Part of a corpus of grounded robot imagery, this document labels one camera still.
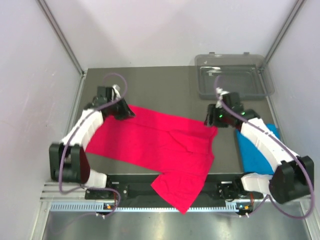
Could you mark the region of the red t shirt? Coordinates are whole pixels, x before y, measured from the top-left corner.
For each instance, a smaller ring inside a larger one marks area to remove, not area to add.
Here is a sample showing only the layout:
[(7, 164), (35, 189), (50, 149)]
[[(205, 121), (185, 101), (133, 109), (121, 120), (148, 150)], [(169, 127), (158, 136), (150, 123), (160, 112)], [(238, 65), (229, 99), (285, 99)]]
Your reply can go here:
[[(86, 152), (123, 161), (160, 174), (205, 178), (214, 162), (217, 127), (202, 121), (131, 105), (135, 117), (108, 117), (96, 130)], [(170, 204), (185, 214), (193, 202)]]

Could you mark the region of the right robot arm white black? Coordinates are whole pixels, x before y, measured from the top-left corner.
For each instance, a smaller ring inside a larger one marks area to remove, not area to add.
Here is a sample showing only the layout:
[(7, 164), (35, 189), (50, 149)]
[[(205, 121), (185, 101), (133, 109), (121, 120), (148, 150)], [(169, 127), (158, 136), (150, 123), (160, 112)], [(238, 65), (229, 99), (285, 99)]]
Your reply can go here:
[(251, 170), (244, 173), (233, 185), (234, 194), (245, 198), (251, 192), (257, 192), (271, 197), (279, 204), (308, 195), (313, 197), (313, 160), (287, 148), (253, 109), (245, 110), (239, 104), (235, 110), (231, 112), (223, 104), (209, 104), (204, 125), (235, 128), (262, 155), (270, 171), (261, 173)]

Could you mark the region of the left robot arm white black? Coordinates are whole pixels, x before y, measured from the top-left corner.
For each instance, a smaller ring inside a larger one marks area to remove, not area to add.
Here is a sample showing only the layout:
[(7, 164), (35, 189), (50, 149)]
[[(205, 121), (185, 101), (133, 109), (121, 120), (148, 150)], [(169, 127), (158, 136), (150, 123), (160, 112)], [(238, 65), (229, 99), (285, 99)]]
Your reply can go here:
[(109, 198), (114, 191), (108, 176), (91, 169), (85, 150), (96, 130), (105, 119), (113, 116), (116, 120), (126, 120), (135, 116), (124, 99), (100, 109), (107, 100), (88, 103), (72, 130), (60, 142), (49, 147), (50, 177), (53, 181), (76, 183), (87, 188), (96, 188), (102, 198)]

